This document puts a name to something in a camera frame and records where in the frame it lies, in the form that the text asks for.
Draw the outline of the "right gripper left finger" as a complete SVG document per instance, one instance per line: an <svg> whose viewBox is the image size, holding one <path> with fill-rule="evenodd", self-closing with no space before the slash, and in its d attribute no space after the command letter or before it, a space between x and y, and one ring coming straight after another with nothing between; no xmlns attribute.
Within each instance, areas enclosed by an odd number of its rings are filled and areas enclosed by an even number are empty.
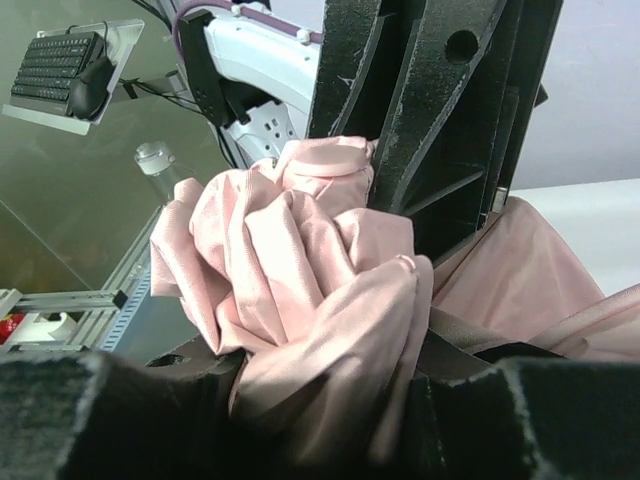
<svg viewBox="0 0 640 480"><path fill-rule="evenodd" d="M241 352L191 342L148 366L110 353L1 358L4 479L227 479Z"/></svg>

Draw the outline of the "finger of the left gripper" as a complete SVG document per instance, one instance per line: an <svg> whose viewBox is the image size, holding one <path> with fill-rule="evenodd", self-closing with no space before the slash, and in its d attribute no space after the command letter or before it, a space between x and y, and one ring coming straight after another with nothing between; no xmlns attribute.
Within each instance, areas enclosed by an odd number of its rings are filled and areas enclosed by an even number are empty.
<svg viewBox="0 0 640 480"><path fill-rule="evenodd" d="M328 1L307 136L380 136L423 1Z"/></svg>
<svg viewBox="0 0 640 480"><path fill-rule="evenodd" d="M428 1L414 21L369 204L409 218L434 263L508 193L557 21L554 1Z"/></svg>

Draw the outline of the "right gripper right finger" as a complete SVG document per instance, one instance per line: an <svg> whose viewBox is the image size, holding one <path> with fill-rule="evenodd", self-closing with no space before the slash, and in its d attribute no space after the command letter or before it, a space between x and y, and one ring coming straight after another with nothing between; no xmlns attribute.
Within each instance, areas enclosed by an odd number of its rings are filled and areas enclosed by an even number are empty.
<svg viewBox="0 0 640 480"><path fill-rule="evenodd" d="M635 479L639 369L565 359L430 313L409 392L420 479Z"/></svg>

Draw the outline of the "pink folding umbrella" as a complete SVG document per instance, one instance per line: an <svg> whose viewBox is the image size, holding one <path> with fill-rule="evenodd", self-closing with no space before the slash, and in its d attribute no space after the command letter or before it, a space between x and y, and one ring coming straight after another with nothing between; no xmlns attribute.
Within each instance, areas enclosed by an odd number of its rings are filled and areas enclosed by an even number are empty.
<svg viewBox="0 0 640 480"><path fill-rule="evenodd" d="M568 360L639 369L639 290L606 296L558 232L510 199L440 266L405 217L369 209L375 144L282 155L174 188L150 238L151 290L218 355L245 354L228 413L305 477L420 479L409 392L430 313Z"/></svg>

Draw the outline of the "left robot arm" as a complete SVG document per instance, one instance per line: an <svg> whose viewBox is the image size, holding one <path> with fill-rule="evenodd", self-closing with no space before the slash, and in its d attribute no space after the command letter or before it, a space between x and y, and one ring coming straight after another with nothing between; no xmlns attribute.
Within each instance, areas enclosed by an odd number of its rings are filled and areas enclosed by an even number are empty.
<svg viewBox="0 0 640 480"><path fill-rule="evenodd" d="M192 1L174 16L189 89L252 160L308 117L312 138L379 144L369 198L414 225L442 263L501 211L562 5L558 1L329 1L306 31L259 7Z"/></svg>

